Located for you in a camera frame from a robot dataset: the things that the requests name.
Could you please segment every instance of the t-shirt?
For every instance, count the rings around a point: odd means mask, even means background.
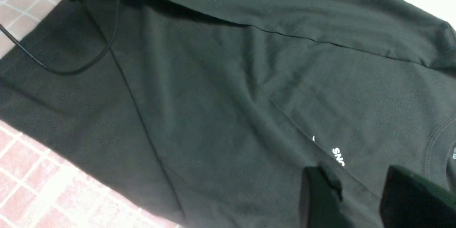
[[[114,2],[88,0],[105,35]],[[73,69],[104,41],[63,1],[24,44]],[[0,118],[186,227],[297,227],[319,161],[356,227],[389,165],[454,189],[455,32],[402,0],[124,0],[113,52],[56,77],[13,49]]]

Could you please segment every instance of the black cable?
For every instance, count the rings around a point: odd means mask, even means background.
[[[115,38],[117,36],[117,30],[118,30],[118,27],[119,27],[119,17],[120,17],[120,0],[116,0],[116,11],[115,11],[115,18],[114,18],[114,30],[113,30],[113,33],[112,33],[112,36],[111,38],[109,39],[108,41],[108,44],[105,46],[105,48],[90,62],[88,62],[87,64],[85,64],[84,66],[78,68],[78,69],[75,69],[73,71],[58,71],[58,70],[55,70],[49,66],[47,66],[46,64],[42,63],[39,59],[37,59],[36,57],[33,56],[33,54],[31,54],[13,35],[11,35],[10,32],[8,32],[8,30],[6,30],[5,27],[3,27],[1,24],[0,24],[0,31],[2,31],[16,46],[18,46],[19,48],[21,48],[21,50],[26,53],[26,55],[28,55],[34,62],[36,62],[36,64],[38,64],[39,66],[41,66],[43,69],[46,69],[47,71],[53,73],[53,74],[56,74],[56,75],[59,75],[59,76],[73,76],[73,75],[78,75],[82,72],[85,72],[87,69],[90,69],[93,65],[95,65],[96,63],[98,63],[106,54],[107,52],[109,51],[109,49],[111,48],[112,44],[114,43],[115,41]]]

